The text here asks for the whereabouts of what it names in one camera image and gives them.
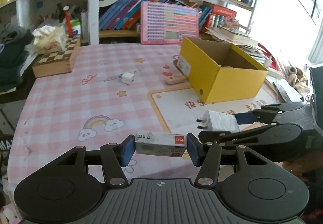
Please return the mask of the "white power adapter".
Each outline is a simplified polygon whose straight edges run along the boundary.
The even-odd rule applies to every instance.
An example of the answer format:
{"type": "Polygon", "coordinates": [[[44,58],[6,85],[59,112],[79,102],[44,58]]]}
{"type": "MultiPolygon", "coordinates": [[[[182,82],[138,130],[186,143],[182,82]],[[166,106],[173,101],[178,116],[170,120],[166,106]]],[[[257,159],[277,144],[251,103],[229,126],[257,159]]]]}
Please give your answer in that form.
{"type": "Polygon", "coordinates": [[[223,112],[207,110],[197,122],[200,123],[198,128],[204,131],[240,132],[236,117],[223,112]]]}

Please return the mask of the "pink eraser case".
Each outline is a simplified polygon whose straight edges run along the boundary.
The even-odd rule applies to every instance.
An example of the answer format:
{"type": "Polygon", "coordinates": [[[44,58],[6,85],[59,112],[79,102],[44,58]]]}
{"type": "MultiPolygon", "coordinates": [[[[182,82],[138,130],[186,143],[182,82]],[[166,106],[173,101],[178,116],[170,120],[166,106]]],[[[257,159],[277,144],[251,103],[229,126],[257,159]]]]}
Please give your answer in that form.
{"type": "Polygon", "coordinates": [[[165,82],[169,85],[179,84],[186,82],[186,78],[184,76],[169,76],[166,78],[165,82]]]}

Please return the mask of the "small white cube charger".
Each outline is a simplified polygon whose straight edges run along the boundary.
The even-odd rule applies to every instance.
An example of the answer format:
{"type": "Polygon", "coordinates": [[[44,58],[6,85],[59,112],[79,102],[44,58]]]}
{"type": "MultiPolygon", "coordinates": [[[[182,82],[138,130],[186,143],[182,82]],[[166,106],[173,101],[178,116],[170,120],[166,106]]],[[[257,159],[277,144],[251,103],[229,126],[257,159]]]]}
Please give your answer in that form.
{"type": "Polygon", "coordinates": [[[129,73],[129,72],[123,73],[121,76],[122,83],[128,84],[128,85],[131,85],[133,83],[134,78],[135,78],[135,74],[129,73]]]}

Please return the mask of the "yellow cardboard box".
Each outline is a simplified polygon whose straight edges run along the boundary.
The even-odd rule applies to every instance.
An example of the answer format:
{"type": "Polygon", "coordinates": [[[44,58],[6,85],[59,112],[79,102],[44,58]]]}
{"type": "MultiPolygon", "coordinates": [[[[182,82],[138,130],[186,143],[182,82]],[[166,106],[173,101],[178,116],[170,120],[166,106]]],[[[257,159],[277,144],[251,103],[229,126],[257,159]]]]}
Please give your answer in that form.
{"type": "Polygon", "coordinates": [[[262,64],[232,43],[187,37],[177,66],[206,104],[254,98],[268,74],[262,64]]]}

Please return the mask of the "pink checkered tablecloth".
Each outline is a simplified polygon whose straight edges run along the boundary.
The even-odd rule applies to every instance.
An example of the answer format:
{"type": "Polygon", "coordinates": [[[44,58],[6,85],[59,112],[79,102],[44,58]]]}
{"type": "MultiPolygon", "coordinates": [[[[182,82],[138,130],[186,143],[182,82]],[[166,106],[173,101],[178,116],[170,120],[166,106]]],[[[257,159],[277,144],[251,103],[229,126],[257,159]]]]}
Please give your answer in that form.
{"type": "Polygon", "coordinates": [[[75,146],[97,150],[138,130],[198,135],[206,110],[232,114],[278,101],[264,85],[253,99],[205,105],[188,83],[165,82],[179,74],[179,52],[139,43],[86,46],[71,73],[37,79],[13,138],[9,189],[75,146]],[[131,85],[122,83],[126,72],[135,74],[131,85]]]}

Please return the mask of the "brown plush toy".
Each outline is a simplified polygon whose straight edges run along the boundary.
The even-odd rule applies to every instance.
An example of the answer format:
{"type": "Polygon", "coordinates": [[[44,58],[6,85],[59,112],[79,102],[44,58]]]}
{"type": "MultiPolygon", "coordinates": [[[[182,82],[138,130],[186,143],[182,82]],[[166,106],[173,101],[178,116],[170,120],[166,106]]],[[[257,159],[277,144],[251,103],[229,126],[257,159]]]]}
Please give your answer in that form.
{"type": "Polygon", "coordinates": [[[301,69],[288,66],[286,73],[288,84],[299,92],[299,94],[306,96],[311,92],[309,80],[301,69]]]}

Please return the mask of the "stack of papers and books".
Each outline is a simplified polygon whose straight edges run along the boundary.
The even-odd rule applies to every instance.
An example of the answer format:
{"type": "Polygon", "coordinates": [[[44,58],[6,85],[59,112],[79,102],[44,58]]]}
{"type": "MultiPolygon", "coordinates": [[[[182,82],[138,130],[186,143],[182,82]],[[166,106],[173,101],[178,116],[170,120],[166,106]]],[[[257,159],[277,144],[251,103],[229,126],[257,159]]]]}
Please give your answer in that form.
{"type": "Polygon", "coordinates": [[[238,46],[259,63],[263,64],[265,60],[268,59],[268,57],[264,53],[264,50],[261,49],[261,47],[258,45],[258,42],[256,40],[253,40],[243,32],[232,31],[229,28],[224,27],[208,27],[206,28],[206,30],[206,32],[211,36],[238,46]]]}

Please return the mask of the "red book set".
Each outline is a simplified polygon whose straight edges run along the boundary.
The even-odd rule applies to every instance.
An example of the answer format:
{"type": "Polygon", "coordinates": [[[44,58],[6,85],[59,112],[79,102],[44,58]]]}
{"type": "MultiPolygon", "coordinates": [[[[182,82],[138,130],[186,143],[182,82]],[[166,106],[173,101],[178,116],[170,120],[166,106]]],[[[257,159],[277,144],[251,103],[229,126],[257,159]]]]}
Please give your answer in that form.
{"type": "Polygon", "coordinates": [[[235,20],[237,15],[236,11],[220,5],[206,5],[203,9],[206,9],[206,15],[202,19],[203,28],[218,28],[225,19],[235,20]]]}

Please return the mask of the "wooden chess box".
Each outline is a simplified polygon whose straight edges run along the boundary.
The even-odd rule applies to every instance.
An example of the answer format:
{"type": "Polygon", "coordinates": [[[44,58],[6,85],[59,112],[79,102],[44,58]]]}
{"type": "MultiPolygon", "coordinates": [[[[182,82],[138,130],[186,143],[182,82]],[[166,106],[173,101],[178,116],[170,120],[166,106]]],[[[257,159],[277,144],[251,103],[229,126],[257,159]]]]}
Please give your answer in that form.
{"type": "Polygon", "coordinates": [[[65,49],[39,55],[32,66],[35,78],[71,73],[81,47],[81,36],[68,38],[65,49]]]}

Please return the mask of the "pink keyboard learning pad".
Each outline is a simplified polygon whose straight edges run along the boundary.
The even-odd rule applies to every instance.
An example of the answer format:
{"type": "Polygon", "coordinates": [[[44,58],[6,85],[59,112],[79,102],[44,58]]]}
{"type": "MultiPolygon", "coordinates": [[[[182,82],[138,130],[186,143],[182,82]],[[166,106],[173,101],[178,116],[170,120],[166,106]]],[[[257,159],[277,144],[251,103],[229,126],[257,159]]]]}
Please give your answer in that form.
{"type": "Polygon", "coordinates": [[[144,45],[181,45],[185,37],[199,37],[198,10],[145,1],[141,4],[140,35],[144,45]]]}

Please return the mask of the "floral tissue box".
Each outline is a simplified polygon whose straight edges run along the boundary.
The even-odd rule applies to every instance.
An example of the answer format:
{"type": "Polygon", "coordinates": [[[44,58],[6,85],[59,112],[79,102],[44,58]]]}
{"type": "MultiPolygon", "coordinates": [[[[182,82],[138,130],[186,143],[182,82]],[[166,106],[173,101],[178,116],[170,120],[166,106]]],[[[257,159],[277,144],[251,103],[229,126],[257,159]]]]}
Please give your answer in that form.
{"type": "Polygon", "coordinates": [[[49,54],[65,49],[67,36],[62,25],[45,25],[33,30],[32,35],[34,36],[33,46],[37,54],[49,54]]]}

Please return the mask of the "row of blue books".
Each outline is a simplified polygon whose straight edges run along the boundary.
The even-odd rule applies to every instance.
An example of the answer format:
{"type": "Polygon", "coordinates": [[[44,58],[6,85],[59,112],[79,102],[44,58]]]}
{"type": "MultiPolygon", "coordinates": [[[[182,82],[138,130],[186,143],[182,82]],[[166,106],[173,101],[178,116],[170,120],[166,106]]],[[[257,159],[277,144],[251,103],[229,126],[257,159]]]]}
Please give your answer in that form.
{"type": "Polygon", "coordinates": [[[99,17],[99,30],[120,30],[148,0],[118,0],[99,17]]]}

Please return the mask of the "pile of clothes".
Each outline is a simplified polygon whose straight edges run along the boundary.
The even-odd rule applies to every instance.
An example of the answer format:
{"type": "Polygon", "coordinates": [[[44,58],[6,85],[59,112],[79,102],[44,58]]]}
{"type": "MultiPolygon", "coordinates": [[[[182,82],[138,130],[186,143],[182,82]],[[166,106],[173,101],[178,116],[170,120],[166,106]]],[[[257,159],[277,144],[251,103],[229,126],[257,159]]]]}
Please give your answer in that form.
{"type": "Polygon", "coordinates": [[[34,39],[29,30],[8,23],[1,32],[1,93],[23,82],[20,71],[28,58],[25,47],[34,39]]]}

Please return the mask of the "white wall charger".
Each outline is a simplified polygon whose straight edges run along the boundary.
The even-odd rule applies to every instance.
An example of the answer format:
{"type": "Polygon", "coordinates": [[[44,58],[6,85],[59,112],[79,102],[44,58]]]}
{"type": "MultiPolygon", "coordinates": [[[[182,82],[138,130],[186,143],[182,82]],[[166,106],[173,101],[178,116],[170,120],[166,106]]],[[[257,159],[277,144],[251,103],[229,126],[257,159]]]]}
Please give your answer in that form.
{"type": "Polygon", "coordinates": [[[272,56],[270,56],[269,58],[267,58],[265,60],[265,62],[263,63],[263,66],[266,67],[266,68],[269,68],[271,66],[272,62],[273,62],[272,61],[272,56]]]}

